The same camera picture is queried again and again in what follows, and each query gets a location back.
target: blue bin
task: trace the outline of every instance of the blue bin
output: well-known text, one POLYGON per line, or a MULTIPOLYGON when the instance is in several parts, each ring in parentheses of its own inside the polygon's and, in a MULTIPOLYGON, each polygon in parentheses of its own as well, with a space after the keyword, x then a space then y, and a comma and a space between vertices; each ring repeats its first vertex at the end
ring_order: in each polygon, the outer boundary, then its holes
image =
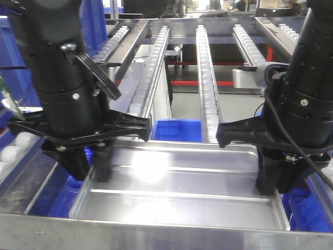
MULTIPOLYGON (((0 15, 7 9, 0 8, 0 15)), ((107 41, 102 0, 83 0, 80 8, 82 32, 90 56, 98 53, 107 41)), ((0 66, 24 66, 14 34, 6 18, 0 18, 0 66)), ((15 100, 23 98, 22 106, 40 106, 35 90, 31 87, 28 70, 0 70, 15 100)))
POLYGON ((155 122, 152 140, 202 142, 201 121, 188 119, 161 119, 155 122))
MULTIPOLYGON (((21 53, 7 18, 0 18, 0 66, 24 66, 21 53)), ((36 92, 31 85, 30 71, 0 70, 0 76, 9 86, 15 100, 26 96, 21 105, 40 106, 36 92)))
POLYGON ((102 0, 83 0, 80 18, 88 54, 94 56, 108 39, 102 0))
POLYGON ((333 232, 322 202, 308 187, 294 188, 282 203, 292 231, 333 232))
POLYGON ((63 186, 56 201, 50 209, 48 216, 68 218, 69 211, 73 206, 73 203, 78 195, 82 183, 82 181, 76 181, 71 177, 68 178, 66 184, 63 186))

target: metal bolt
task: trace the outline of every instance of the metal bolt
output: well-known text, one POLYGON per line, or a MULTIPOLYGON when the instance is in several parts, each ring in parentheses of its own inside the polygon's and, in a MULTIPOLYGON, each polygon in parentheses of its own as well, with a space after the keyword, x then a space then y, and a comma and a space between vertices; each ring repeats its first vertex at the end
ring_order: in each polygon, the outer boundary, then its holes
POLYGON ((80 95, 79 95, 78 93, 74 93, 74 94, 72 95, 72 97, 73 97, 74 100, 78 100, 78 99, 80 99, 80 95))
POLYGON ((43 235, 44 235, 44 232, 41 231, 41 230, 38 230, 38 231, 36 232, 36 234, 37 234, 38 236, 43 236, 43 235))
POLYGON ((309 104, 308 100, 307 99, 302 99, 301 100, 301 105, 302 106, 307 106, 309 104))
POLYGON ((286 154, 286 161, 294 161, 296 160, 296 155, 293 155, 291 153, 286 154))
POLYGON ((59 147, 57 147, 56 149, 57 149, 57 151, 59 151, 59 152, 64 152, 64 151, 66 151, 66 147, 64 147, 64 146, 59 146, 59 147))
POLYGON ((98 142, 96 144, 96 147, 105 147, 105 146, 106 146, 105 142, 98 142))
POLYGON ((96 97, 97 95, 99 95, 100 93, 100 89, 94 89, 94 92, 93 92, 93 97, 96 97))
POLYGON ((75 43, 65 43, 60 46, 60 49, 63 52, 67 51, 75 51, 76 50, 76 44, 75 43))

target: black wire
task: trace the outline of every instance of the black wire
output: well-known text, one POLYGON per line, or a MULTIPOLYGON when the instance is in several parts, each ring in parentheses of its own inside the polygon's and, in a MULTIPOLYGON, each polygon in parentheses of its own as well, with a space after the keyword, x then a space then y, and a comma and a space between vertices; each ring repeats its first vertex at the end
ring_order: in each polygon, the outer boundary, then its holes
POLYGON ((25 66, 7 66, 0 67, 0 70, 10 70, 10 69, 27 69, 25 66))
POLYGON ((255 112, 254 112, 254 114, 253 114, 253 117, 256 117, 256 116, 257 116, 257 112, 258 112, 258 110, 259 110, 262 106, 264 106, 264 104, 265 104, 265 103, 262 103, 262 104, 260 104, 260 105, 258 106, 258 108, 255 110, 255 112))
POLYGON ((299 154, 305 159, 305 161, 309 164, 309 166, 319 175, 319 177, 328 185, 328 187, 333 191, 333 183, 327 178, 326 175, 323 174, 323 172, 317 168, 316 164, 313 162, 312 159, 310 159, 307 154, 303 151, 303 149, 300 148, 300 146, 291 138, 290 134, 287 132, 285 127, 283 126, 279 115, 272 103, 272 100, 270 99, 269 95, 267 94, 267 91, 265 91, 265 100, 270 107, 273 116, 277 122, 277 125, 279 126, 281 132, 283 135, 288 139, 289 143, 294 146, 294 148, 299 152, 299 154))

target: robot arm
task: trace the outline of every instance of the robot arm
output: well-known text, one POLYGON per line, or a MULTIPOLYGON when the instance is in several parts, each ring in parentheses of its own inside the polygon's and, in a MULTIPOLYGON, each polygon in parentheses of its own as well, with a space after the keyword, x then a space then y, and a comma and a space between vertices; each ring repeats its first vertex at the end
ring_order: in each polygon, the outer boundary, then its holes
POLYGON ((117 99, 120 92, 86 53, 81 1, 0 0, 13 10, 9 21, 43 107, 8 126, 45 138, 42 150, 79 180, 89 169, 85 146, 126 134, 148 140, 150 134, 147 119, 109 110, 107 96, 117 99))
POLYGON ((309 0, 308 4, 312 10, 289 67, 266 79, 262 115, 220 124, 217 131, 221 147, 231 141, 257 146, 257 187, 262 194, 272 194, 275 188, 286 193, 313 172, 285 132, 318 168, 328 165, 330 157, 326 152, 333 149, 333 2, 309 0))

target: aluminum tray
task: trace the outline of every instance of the aluminum tray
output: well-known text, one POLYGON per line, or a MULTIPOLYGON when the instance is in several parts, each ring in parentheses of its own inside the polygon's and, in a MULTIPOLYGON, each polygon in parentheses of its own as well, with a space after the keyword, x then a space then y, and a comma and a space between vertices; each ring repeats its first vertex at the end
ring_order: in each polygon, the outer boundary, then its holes
POLYGON ((117 141, 107 154, 95 159, 71 218, 289 230, 279 195, 255 187, 253 146, 117 141))

